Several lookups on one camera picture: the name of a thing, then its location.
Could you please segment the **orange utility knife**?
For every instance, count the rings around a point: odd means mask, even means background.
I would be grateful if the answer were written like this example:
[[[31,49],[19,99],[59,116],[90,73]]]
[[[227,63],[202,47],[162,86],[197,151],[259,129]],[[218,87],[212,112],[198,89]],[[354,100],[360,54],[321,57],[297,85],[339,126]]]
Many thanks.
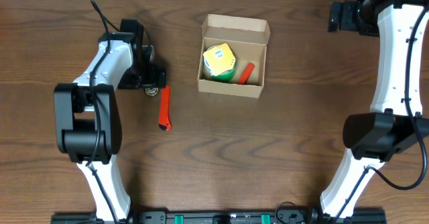
[[[161,91],[160,112],[158,117],[158,126],[164,131],[170,131],[172,123],[169,116],[170,87],[166,85]]]

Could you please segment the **yellow sticky note pad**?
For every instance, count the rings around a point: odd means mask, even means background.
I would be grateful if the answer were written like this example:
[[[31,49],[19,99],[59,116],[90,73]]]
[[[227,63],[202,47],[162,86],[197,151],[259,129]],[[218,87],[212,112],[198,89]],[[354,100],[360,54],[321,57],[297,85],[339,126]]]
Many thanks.
[[[203,60],[211,76],[228,74],[235,69],[236,58],[227,43],[211,46],[203,53]]]

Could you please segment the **green tape roll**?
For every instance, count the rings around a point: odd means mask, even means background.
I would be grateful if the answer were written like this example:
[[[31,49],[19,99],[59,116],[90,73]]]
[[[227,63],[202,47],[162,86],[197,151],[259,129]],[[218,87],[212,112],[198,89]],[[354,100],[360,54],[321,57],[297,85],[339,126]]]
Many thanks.
[[[235,76],[236,69],[237,65],[235,64],[232,69],[227,70],[217,76],[211,76],[211,78],[220,82],[229,82]]]

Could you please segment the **cardboard box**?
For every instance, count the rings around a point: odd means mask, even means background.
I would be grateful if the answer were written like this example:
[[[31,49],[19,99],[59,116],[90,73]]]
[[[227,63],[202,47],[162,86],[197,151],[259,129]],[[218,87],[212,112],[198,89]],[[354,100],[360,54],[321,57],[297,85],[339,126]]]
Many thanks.
[[[204,93],[259,98],[264,87],[270,35],[269,24],[265,19],[208,14],[202,25],[198,90]],[[230,46],[236,58],[236,73],[229,82],[212,79],[203,60],[203,53],[206,50],[223,43]],[[255,68],[247,84],[238,85],[237,81],[250,62],[255,65]]]

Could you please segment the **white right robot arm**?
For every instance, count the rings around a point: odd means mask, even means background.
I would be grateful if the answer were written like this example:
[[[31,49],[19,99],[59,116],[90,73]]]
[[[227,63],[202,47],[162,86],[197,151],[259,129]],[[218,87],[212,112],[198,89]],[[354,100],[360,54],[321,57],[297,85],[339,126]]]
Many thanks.
[[[421,183],[428,171],[424,138],[428,120],[420,99],[422,46],[428,23],[428,0],[335,1],[328,30],[357,32],[379,38],[375,94],[368,113],[347,117],[345,153],[333,180],[320,195],[311,219],[321,223],[374,223],[380,214],[358,213],[355,205],[381,167],[396,154],[418,144]]]

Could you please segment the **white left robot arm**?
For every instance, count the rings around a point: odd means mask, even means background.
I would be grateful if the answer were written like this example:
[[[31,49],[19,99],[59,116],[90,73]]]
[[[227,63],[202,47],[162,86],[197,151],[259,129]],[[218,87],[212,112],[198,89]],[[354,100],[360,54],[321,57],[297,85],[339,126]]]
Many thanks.
[[[166,69],[153,63],[153,46],[143,45],[144,26],[122,19],[98,40],[98,52],[72,83],[54,89],[56,143],[84,174],[95,200],[90,214],[56,214],[52,223],[138,223],[120,174],[122,127],[115,92],[167,88]]]

